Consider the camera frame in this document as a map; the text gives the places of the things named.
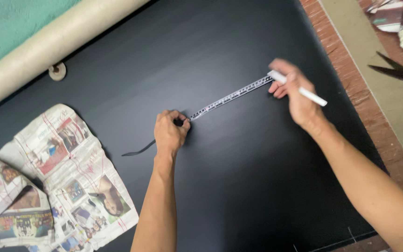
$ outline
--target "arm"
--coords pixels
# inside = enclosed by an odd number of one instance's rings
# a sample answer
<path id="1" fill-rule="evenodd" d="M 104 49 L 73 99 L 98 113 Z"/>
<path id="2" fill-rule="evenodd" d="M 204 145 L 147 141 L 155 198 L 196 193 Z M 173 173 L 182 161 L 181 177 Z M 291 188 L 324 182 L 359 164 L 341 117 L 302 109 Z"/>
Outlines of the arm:
<path id="1" fill-rule="evenodd" d="M 184 120 L 182 127 L 175 126 L 174 119 Z M 189 120 L 178 111 L 165 110 L 156 118 L 154 135 L 158 151 L 132 252 L 176 250 L 175 159 L 189 128 Z"/>
<path id="2" fill-rule="evenodd" d="M 288 94 L 292 118 L 320 146 L 352 205 L 393 249 L 403 251 L 403 191 L 340 135 L 318 105 L 299 94 L 300 86 L 315 89 L 295 66 L 277 59 L 270 68 L 288 81 L 274 82 L 269 92 L 277 98 Z"/>

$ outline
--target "white marker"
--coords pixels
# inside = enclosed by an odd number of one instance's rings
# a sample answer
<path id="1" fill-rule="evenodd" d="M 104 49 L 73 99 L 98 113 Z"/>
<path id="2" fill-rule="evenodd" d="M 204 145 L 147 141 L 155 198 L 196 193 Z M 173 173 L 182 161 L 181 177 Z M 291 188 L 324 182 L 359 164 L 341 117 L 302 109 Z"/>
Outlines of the white marker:
<path id="1" fill-rule="evenodd" d="M 267 75 L 270 76 L 273 80 L 279 81 L 282 84 L 287 83 L 287 78 L 278 71 L 272 70 L 272 71 L 268 72 Z M 326 104 L 327 104 L 327 101 L 325 101 L 318 95 L 312 93 L 311 91 L 309 91 L 303 87 L 300 87 L 298 89 L 298 91 L 300 94 L 304 95 L 309 100 L 315 102 L 316 104 L 318 104 L 322 107 L 326 106 Z"/>

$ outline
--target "black fabric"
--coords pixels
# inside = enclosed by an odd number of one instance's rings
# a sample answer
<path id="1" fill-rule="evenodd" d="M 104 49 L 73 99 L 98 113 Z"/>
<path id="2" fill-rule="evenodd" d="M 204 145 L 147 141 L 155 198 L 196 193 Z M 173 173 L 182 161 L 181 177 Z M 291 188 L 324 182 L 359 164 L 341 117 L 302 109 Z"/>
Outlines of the black fabric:
<path id="1" fill-rule="evenodd" d="M 0 148 L 57 103 L 75 109 L 102 142 L 138 211 L 156 146 L 156 114 L 200 108 L 266 75 L 275 58 L 298 65 L 329 103 L 327 118 L 384 169 L 297 0 L 152 1 L 0 104 Z M 331 250 L 374 233 L 316 143 L 269 85 L 192 123 L 178 153 L 178 251 Z M 134 228 L 99 251 L 130 248 Z M 17 251 L 5 248 L 0 251 Z"/>

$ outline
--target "forearm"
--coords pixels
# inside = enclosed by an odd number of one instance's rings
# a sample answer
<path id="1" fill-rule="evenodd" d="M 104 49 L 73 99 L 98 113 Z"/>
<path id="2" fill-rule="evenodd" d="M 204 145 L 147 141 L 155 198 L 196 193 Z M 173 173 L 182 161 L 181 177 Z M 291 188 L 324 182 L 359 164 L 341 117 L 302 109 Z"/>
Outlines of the forearm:
<path id="1" fill-rule="evenodd" d="M 318 120 L 309 133 L 349 200 L 392 247 L 403 251 L 403 191 L 326 119 Z"/>
<path id="2" fill-rule="evenodd" d="M 157 153 L 131 251 L 176 250 L 176 154 Z"/>

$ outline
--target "newspaper pattern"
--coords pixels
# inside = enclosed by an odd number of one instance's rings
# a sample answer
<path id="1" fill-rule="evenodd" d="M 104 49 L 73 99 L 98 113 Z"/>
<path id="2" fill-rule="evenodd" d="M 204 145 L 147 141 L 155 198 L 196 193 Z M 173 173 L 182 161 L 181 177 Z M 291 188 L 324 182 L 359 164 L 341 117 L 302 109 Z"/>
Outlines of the newspaper pattern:
<path id="1" fill-rule="evenodd" d="M 65 105 L 53 106 L 16 134 L 0 150 L 0 160 L 41 181 L 48 195 L 54 237 L 46 245 L 31 244 L 31 252 L 91 252 L 138 222 L 99 140 Z M 0 245 L 12 246 L 4 239 Z"/>
<path id="2" fill-rule="evenodd" d="M 0 161 L 0 248 L 47 245 L 53 240 L 53 234 L 46 194 Z"/>

